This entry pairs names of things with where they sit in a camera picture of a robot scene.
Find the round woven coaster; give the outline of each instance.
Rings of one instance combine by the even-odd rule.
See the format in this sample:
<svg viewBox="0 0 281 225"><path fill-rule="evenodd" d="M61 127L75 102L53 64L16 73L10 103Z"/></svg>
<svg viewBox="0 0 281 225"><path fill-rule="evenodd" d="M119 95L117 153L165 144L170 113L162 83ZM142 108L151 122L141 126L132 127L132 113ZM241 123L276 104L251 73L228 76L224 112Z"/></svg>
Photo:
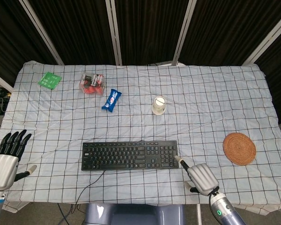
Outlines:
<svg viewBox="0 0 281 225"><path fill-rule="evenodd" d="M227 158L237 165L248 165L256 156L256 148L249 137L232 133L225 137L223 149Z"/></svg>

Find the green packet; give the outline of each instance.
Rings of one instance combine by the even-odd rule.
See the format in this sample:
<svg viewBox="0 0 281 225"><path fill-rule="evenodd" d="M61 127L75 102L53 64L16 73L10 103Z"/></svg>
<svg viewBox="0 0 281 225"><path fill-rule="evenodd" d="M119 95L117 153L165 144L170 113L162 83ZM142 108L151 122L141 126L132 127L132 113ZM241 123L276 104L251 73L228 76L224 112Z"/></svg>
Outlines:
<svg viewBox="0 0 281 225"><path fill-rule="evenodd" d="M52 90L56 88L60 80L60 76L56 76L53 73L47 72L45 76L43 76L43 78L38 82L38 84Z"/></svg>

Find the white tablecloth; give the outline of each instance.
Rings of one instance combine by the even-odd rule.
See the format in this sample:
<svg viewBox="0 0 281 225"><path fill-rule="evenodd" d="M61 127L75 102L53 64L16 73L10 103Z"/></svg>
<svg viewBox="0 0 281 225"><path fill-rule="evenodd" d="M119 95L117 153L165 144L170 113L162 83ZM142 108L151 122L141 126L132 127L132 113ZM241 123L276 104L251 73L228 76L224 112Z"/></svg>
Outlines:
<svg viewBox="0 0 281 225"><path fill-rule="evenodd" d="M56 89L37 82L45 72L61 76ZM78 88L82 72L104 74L104 96ZM111 88L122 92L113 113L102 110ZM152 100L166 99L163 115L152 114ZM101 171L81 171L83 142L177 140L189 166L207 163L220 191L237 207L267 214L281 208L281 132L264 74L247 67L53 66L24 64L0 129L27 129L32 137L18 171L36 171L6 191L5 209L26 202L74 203ZM240 132L254 142L256 159L237 166L225 156L222 142ZM207 203L189 193L182 169L106 171L87 188L79 203Z"/></svg>

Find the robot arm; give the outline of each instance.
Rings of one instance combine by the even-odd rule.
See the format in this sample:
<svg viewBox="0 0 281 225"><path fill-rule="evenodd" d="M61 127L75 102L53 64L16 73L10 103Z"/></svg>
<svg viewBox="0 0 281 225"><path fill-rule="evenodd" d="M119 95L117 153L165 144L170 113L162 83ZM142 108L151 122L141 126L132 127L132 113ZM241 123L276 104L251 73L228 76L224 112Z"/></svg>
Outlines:
<svg viewBox="0 0 281 225"><path fill-rule="evenodd" d="M175 156L175 159L187 171L188 176L195 184L195 187L191 187L186 182L185 186L190 192L209 196L210 210L220 224L245 225L245 222L229 202L226 195L218 192L219 181L205 163L189 167L181 157Z"/></svg>
<svg viewBox="0 0 281 225"><path fill-rule="evenodd" d="M26 130L15 132L13 135L8 133L0 144L0 212L5 201L4 190L9 189L15 181L32 174L37 167L34 165L28 171L16 174L27 141L31 137L31 134L28 134L22 140L25 133Z"/></svg>

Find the black grid line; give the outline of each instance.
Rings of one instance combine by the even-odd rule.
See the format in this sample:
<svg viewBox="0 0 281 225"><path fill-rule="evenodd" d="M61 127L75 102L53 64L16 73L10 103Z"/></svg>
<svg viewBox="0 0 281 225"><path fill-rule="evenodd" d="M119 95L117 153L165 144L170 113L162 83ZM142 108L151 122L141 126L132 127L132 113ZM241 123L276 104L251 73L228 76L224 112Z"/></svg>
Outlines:
<svg viewBox="0 0 281 225"><path fill-rule="evenodd" d="M37 86L46 71L62 76L55 90ZM122 92L113 113L101 111L104 97L80 94L78 82L82 72L104 74L106 98L110 88ZM151 105L157 95L169 100L162 116L152 115ZM2 123L0 141L6 132L23 128L33 132L20 166L27 168L33 163L39 171L23 179L23 183L15 183L8 191L8 200L74 203L82 187L98 175L81 171L82 142L176 139L177 151L187 163L206 162L210 166L220 182L220 191L232 196L233 204L256 207L266 200L273 207L260 213L272 211L280 207L272 199L277 197L281 202L281 134L276 119L266 81L255 65L25 64ZM239 167L225 157L222 142L231 132L244 133L255 143L257 157L250 165ZM105 178L89 188L88 196L87 192L81 196L80 203L180 203L181 200L175 201L176 196L184 196L185 203L205 203L201 197L190 200L192 194L180 186L189 180L182 168L162 174L159 170L108 171ZM133 185L143 193L135 195ZM109 190L111 193L105 196L104 192ZM60 194L61 198L55 199L50 192ZM21 203L6 205L17 209Z"/></svg>

